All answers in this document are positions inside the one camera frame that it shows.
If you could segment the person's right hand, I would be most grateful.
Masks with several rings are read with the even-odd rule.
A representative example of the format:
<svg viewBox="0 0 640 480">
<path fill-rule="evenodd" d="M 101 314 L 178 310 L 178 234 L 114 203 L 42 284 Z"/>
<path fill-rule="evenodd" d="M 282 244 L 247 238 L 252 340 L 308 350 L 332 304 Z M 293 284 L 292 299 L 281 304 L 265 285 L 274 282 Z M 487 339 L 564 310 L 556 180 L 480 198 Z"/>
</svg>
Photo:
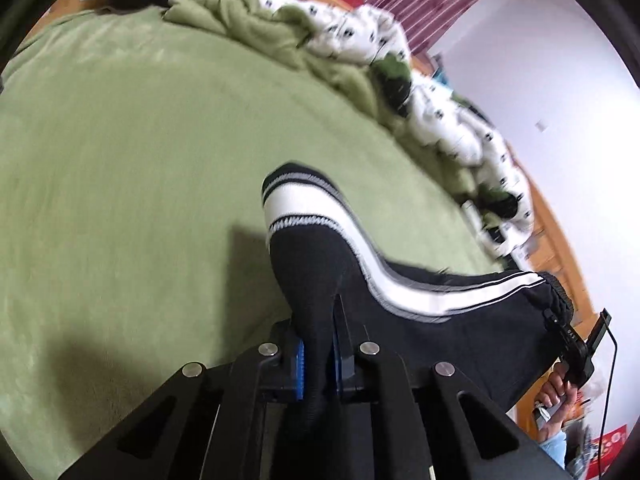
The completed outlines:
<svg viewBox="0 0 640 480">
<path fill-rule="evenodd" d="M 564 362 L 555 363 L 534 399 L 533 418 L 537 429 L 549 422 L 563 425 L 578 418 L 583 400 L 578 385 L 568 380 L 568 366 Z"/>
</svg>

